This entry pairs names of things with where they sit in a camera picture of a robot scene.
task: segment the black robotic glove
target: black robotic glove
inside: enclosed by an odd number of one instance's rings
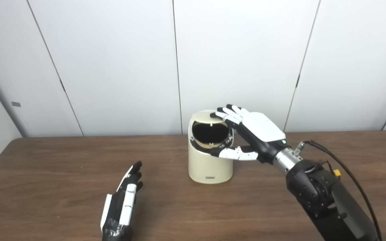
[[[126,172],[114,194],[107,194],[101,218],[103,241],[132,241],[133,230],[130,226],[136,193],[143,183],[138,161]]]
[[[256,160],[272,163],[275,155],[290,147],[282,132],[267,116],[249,112],[235,105],[218,108],[211,117],[223,119],[225,123],[250,144],[237,148],[213,148],[211,155],[234,160]]]

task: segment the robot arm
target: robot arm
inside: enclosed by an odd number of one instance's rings
[[[143,186],[138,161],[126,172],[114,194],[107,194],[101,218],[103,241],[132,241],[133,231],[130,226],[136,193]]]
[[[372,221],[345,189],[334,173],[322,162],[304,160],[285,140],[285,134],[264,114],[227,105],[211,117],[223,119],[237,131],[251,148],[215,148],[216,157],[249,160],[257,156],[262,163],[276,166],[283,174],[288,190],[326,241],[378,241]]]

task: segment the silver metal cylinder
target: silver metal cylinder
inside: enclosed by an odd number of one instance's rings
[[[302,158],[299,155],[295,155],[291,148],[285,148],[276,154],[273,164],[282,173],[287,174],[301,160]]]

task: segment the cream trash can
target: cream trash can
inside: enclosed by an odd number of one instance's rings
[[[222,119],[211,118],[209,115],[214,112],[205,110],[193,114],[188,129],[189,175],[204,184],[228,181],[233,174],[233,160],[209,154],[211,148],[233,145],[233,129]]]

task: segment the yellow connector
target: yellow connector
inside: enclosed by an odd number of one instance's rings
[[[340,174],[339,169],[333,170],[333,173],[336,177],[340,177],[342,174]]]

